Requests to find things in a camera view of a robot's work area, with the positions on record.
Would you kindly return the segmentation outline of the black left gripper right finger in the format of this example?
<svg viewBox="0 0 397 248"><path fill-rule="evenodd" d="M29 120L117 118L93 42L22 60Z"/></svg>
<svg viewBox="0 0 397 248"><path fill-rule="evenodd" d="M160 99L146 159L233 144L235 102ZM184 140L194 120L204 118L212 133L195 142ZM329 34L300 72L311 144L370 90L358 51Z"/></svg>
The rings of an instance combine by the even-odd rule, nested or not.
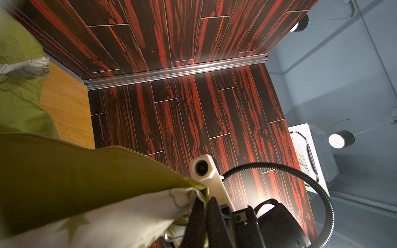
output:
<svg viewBox="0 0 397 248"><path fill-rule="evenodd" d="M215 197L212 197L207 208L207 234L209 248L232 248L233 244Z"/></svg>

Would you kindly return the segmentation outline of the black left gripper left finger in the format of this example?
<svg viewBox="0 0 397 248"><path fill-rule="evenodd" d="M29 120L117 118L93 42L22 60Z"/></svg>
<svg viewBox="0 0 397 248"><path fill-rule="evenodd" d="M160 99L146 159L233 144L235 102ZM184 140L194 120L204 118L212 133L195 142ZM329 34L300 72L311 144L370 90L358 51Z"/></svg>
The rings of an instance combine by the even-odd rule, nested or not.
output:
<svg viewBox="0 0 397 248"><path fill-rule="evenodd" d="M180 245L181 248L203 248L206 235L205 204L196 198L189 222Z"/></svg>

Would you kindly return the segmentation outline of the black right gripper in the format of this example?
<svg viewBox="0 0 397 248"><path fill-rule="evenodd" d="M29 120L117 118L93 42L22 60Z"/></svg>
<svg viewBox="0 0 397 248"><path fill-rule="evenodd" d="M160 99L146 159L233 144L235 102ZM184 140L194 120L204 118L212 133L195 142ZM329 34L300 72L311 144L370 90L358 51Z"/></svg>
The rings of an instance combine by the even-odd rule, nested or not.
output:
<svg viewBox="0 0 397 248"><path fill-rule="evenodd" d="M220 208L236 248L265 248L256 213L251 206L232 212L227 205Z"/></svg>

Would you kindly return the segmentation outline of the green Snoopy zip jacket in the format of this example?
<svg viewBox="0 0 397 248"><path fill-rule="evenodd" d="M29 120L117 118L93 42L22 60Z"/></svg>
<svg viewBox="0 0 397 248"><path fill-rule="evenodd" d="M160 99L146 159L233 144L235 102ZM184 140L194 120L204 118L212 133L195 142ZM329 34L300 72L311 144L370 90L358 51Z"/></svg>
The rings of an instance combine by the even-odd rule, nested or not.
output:
<svg viewBox="0 0 397 248"><path fill-rule="evenodd" d="M1 11L1 247L149 248L207 188L129 148L60 139L38 103L49 59Z"/></svg>

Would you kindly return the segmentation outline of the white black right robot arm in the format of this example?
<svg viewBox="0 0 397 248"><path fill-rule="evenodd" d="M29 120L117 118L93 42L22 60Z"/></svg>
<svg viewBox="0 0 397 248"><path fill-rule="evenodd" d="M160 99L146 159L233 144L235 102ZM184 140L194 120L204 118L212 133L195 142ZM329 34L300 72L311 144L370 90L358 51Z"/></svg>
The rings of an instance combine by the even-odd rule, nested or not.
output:
<svg viewBox="0 0 397 248"><path fill-rule="evenodd" d="M275 199L231 212L221 207L237 248L307 248L311 241L289 210Z"/></svg>

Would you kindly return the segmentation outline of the white box device outside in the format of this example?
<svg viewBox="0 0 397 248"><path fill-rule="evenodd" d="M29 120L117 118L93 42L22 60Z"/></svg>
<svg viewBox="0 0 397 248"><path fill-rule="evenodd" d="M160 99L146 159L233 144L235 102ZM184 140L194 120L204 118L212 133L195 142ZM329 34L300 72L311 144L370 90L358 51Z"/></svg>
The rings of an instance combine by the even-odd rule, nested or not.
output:
<svg viewBox="0 0 397 248"><path fill-rule="evenodd" d="M339 175L332 148L327 135L320 128L301 124L288 127L299 167L322 188L328 188Z"/></svg>

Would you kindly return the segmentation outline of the black ceiling spotlight lower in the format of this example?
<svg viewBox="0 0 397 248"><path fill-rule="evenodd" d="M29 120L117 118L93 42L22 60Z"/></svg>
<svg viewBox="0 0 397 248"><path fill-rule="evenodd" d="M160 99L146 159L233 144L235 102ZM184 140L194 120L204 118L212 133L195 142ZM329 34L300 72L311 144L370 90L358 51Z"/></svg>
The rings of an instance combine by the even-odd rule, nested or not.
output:
<svg viewBox="0 0 397 248"><path fill-rule="evenodd" d="M335 149L342 149L355 143L355 136L347 130L341 130L329 136L329 144Z"/></svg>

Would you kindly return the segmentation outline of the black ceiling spotlight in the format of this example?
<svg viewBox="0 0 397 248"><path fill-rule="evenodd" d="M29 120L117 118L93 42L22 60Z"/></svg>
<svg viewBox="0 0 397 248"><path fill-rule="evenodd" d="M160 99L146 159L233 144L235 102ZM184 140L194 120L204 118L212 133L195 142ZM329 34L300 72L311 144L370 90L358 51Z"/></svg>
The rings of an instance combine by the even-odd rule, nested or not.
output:
<svg viewBox="0 0 397 248"><path fill-rule="evenodd" d="M309 24L309 16L305 14L303 18L297 22L290 30L290 33L302 32Z"/></svg>
<svg viewBox="0 0 397 248"><path fill-rule="evenodd" d="M335 149L342 149L355 143L355 136L347 130L341 130L329 136L329 144Z"/></svg>

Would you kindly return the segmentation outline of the black ceiling spotlight upper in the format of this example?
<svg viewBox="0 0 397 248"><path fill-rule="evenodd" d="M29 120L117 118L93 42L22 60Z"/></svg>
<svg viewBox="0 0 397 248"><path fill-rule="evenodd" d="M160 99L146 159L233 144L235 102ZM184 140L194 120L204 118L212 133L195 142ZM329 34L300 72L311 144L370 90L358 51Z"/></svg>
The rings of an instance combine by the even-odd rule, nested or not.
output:
<svg viewBox="0 0 397 248"><path fill-rule="evenodd" d="M290 30L290 33L302 32L309 24L309 16L305 14L303 18L297 22Z"/></svg>

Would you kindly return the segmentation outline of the aluminium corner post right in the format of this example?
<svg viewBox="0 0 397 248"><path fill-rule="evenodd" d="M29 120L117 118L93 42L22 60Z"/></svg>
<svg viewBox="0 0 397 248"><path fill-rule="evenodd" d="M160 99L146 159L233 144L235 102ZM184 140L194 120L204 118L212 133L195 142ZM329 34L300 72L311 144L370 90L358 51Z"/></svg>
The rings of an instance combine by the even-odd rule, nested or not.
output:
<svg viewBox="0 0 397 248"><path fill-rule="evenodd" d="M113 77L103 77L99 79L90 79L85 80L84 84L87 86L88 91L94 91L98 89L139 84L149 81L176 78L179 76L261 64L265 63L267 60L267 54L260 54L255 56L232 58L228 60L172 67L148 72L133 73Z"/></svg>

